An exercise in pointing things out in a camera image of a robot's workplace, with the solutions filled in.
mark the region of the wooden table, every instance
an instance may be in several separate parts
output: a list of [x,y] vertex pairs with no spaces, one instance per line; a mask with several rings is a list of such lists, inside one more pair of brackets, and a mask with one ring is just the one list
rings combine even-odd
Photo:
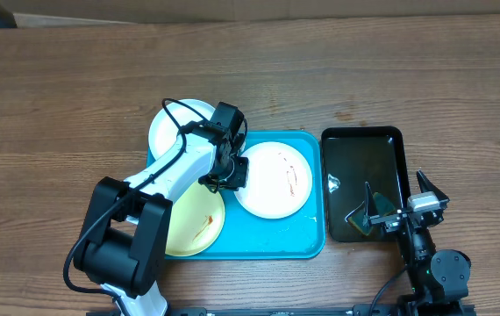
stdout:
[[[0,30],[0,314],[111,307],[61,267],[96,182],[144,167],[163,97],[235,104],[255,130],[400,128],[412,192],[423,168],[453,200],[432,237],[473,260],[465,302],[500,314],[500,15]],[[169,262],[159,284],[175,306],[350,306],[400,264],[328,239],[312,260]]]

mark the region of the black container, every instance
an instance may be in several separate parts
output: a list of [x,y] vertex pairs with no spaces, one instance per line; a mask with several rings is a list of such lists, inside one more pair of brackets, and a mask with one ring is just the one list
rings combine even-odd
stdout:
[[394,126],[328,128],[321,147],[330,235],[342,242],[383,240],[378,231],[363,236],[345,217],[364,200],[365,182],[396,208],[406,206],[410,185],[402,134]]

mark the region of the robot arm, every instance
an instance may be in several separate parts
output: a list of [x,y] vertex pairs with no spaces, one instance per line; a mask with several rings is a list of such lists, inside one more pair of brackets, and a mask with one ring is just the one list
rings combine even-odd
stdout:
[[[82,226],[81,236],[92,229],[74,255],[74,265],[103,289],[118,294],[124,314],[163,315],[166,300],[156,280],[164,264],[172,204],[193,182],[211,192],[237,190],[246,186],[248,160],[239,157],[246,132],[239,133],[243,114],[235,107],[219,103],[211,120],[190,122],[176,143],[153,165],[124,181],[105,177],[94,189]],[[150,176],[182,155],[148,185]],[[132,195],[111,218],[94,226],[120,198]],[[137,224],[133,236],[111,227],[111,220]]]

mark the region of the green sponge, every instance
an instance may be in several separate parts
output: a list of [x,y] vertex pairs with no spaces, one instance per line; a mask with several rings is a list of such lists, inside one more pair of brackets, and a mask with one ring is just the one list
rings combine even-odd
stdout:
[[[376,210],[380,216],[387,216],[396,211],[396,207],[383,194],[375,192],[373,194],[373,199],[375,201]],[[364,204],[363,206],[360,205],[360,207],[346,216],[346,221],[361,234],[369,236],[373,231],[373,227],[369,226],[365,211]]]

